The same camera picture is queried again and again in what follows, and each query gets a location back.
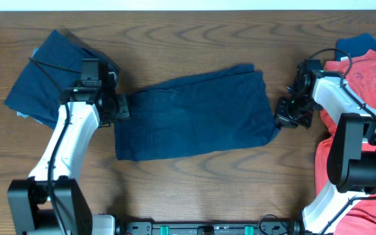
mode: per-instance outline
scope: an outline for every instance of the wood grain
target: wood grain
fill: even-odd
[[[178,76],[238,63],[264,71],[271,107],[295,66],[335,41],[370,32],[376,11],[0,12],[0,234],[13,234],[7,188],[26,178],[52,130],[3,105],[33,48],[53,29],[80,39],[122,69],[127,93]],[[323,55],[331,59],[332,55]],[[314,154],[326,131],[284,129],[261,148],[134,163],[117,161],[114,130],[98,130],[80,187],[93,213],[156,221],[250,221],[266,213],[294,217],[311,202]]]

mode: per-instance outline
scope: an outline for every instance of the navy blue cloth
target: navy blue cloth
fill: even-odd
[[[279,132],[253,65],[176,78],[127,96],[115,123],[119,160],[186,157],[263,146]]]
[[[376,51],[376,40],[369,33],[364,33],[349,39],[339,39],[336,48],[344,50],[351,57],[358,57],[365,55],[369,49]],[[342,57],[345,55],[335,52],[336,61],[341,61]]]
[[[82,59],[97,58],[109,61],[108,58],[94,50],[82,48],[70,42],[56,30],[44,41],[33,58],[75,71],[81,71]],[[75,80],[80,79],[80,74],[46,65],[41,66],[53,77],[61,89],[68,88]],[[113,69],[118,75],[118,68]],[[59,91],[49,78],[34,63],[29,62],[12,87],[4,104],[54,129],[59,110],[59,95]]]

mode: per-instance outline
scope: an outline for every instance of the black cable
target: black cable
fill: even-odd
[[[52,67],[52,68],[55,68],[55,69],[59,69],[59,70],[63,70],[63,71],[67,71],[67,72],[74,72],[74,73],[77,73],[77,74],[81,74],[80,71],[77,71],[77,70],[73,70],[73,69],[68,69],[68,68],[63,68],[61,66],[57,66],[57,65],[53,65],[53,64],[49,64],[49,63],[46,63],[46,62],[42,62],[42,61],[39,61],[35,58],[31,58],[29,57],[30,60],[33,60],[41,65],[46,65],[46,66],[49,66],[49,67]]]
[[[371,111],[369,110],[368,108],[366,108],[366,103],[362,103],[360,102],[347,88],[347,84],[344,84],[343,81],[344,79],[346,78],[346,75],[349,73],[349,71],[351,70],[352,68],[352,65],[353,65],[353,61],[352,61],[352,58],[351,56],[347,53],[347,52],[344,52],[343,50],[339,50],[339,49],[336,49],[336,48],[327,48],[327,49],[324,49],[324,50],[321,50],[319,52],[316,52],[314,53],[312,56],[310,56],[309,58],[313,58],[314,56],[322,53],[322,52],[326,52],[326,51],[335,51],[335,52],[340,52],[340,53],[343,53],[344,55],[346,55],[348,57],[348,60],[349,60],[349,67],[347,68],[347,70],[345,71],[345,73],[341,76],[340,78],[340,87],[345,91],[345,93],[361,108],[363,109],[365,112],[367,112],[375,121],[376,121],[376,115]],[[353,204],[354,201],[356,200],[376,200],[376,196],[369,196],[369,197],[357,197],[357,196],[354,196],[350,199],[348,199],[346,205],[344,205],[344,207],[342,207],[339,212],[333,217],[333,219],[331,221],[328,221],[327,222],[327,225],[322,229],[322,231],[320,232],[320,235],[323,235],[327,230],[328,228],[330,227],[330,225],[332,223],[334,223],[334,221],[336,221],[336,219],[338,219],[340,217],[340,215],[345,212],[345,210]]]
[[[30,57],[29,57],[29,59],[47,76],[47,78],[49,78],[49,80],[53,83],[53,85],[56,87],[56,89],[60,93],[62,93],[62,89],[60,88],[60,85],[52,78],[52,76],[50,76],[50,74],[48,74],[44,70],[44,68],[42,68],[39,65],[39,62],[37,62],[36,60],[34,60],[33,58],[30,58]],[[56,199],[56,196],[54,194],[54,189],[53,189],[53,185],[52,185],[53,184],[52,183],[52,178],[53,178],[52,175],[53,175],[56,153],[57,153],[57,150],[59,149],[60,143],[62,142],[63,136],[65,135],[67,127],[68,127],[69,122],[70,122],[69,107],[68,107],[67,103],[65,104],[65,109],[66,109],[65,125],[62,128],[62,131],[61,131],[59,138],[57,139],[56,145],[53,149],[52,156],[50,157],[50,160],[49,160],[48,172],[47,172],[47,180],[48,180],[47,188],[48,188],[48,194],[49,194],[49,196],[52,200],[52,208],[53,208],[53,211],[55,213],[57,223],[59,223],[59,227],[61,229],[62,234],[67,235],[67,230],[65,228],[65,224],[62,220],[62,217],[60,216],[59,209],[57,208],[57,202],[56,202],[57,199]]]
[[[268,217],[268,216],[272,216],[272,217],[275,217],[276,219],[279,219],[278,216],[273,215],[273,214],[266,214],[266,215],[264,215],[262,218],[259,219],[259,222],[258,222],[258,229],[259,229],[264,235],[269,235],[269,234],[267,234],[265,231],[262,230],[262,228],[260,227],[260,222],[261,222],[264,218],[266,218],[266,217]],[[284,233],[282,233],[282,234],[280,234],[280,235],[287,234],[287,233],[288,233],[288,226],[285,225],[284,223],[282,223],[282,221],[279,221],[279,222],[280,222],[281,225],[287,230],[286,232],[284,232]]]
[[[50,74],[48,74],[45,70],[44,70],[44,68],[42,68],[40,65],[39,65],[39,62],[37,62],[35,59],[33,59],[33,58],[31,58],[31,57],[29,57],[29,60],[31,61],[31,62],[33,62],[36,66],[37,66],[37,68],[39,68],[43,73],[44,73],[44,75],[46,75],[46,77],[47,78],[49,78],[49,80],[53,83],[53,85],[56,87],[56,89],[58,90],[58,92],[60,93],[60,94],[62,94],[62,88],[59,86],[59,84],[52,78],[52,76],[50,76]]]
[[[65,104],[65,109],[66,109],[65,125],[63,126],[62,131],[59,135],[59,138],[57,139],[56,145],[53,149],[52,156],[50,157],[50,160],[49,160],[49,166],[48,166],[48,171],[47,171],[47,180],[48,180],[47,188],[48,188],[49,196],[52,199],[52,208],[53,208],[53,211],[55,213],[57,222],[59,223],[59,227],[62,231],[62,234],[64,234],[64,235],[66,235],[67,233],[66,233],[65,224],[62,220],[62,217],[60,216],[59,209],[57,208],[57,202],[56,202],[57,199],[55,197],[55,193],[54,193],[54,189],[53,189],[53,185],[52,185],[53,184],[52,183],[52,175],[53,175],[53,168],[54,168],[57,150],[59,149],[60,143],[62,143],[62,139],[63,139],[63,137],[66,133],[67,127],[68,127],[69,122],[70,122],[68,104]]]

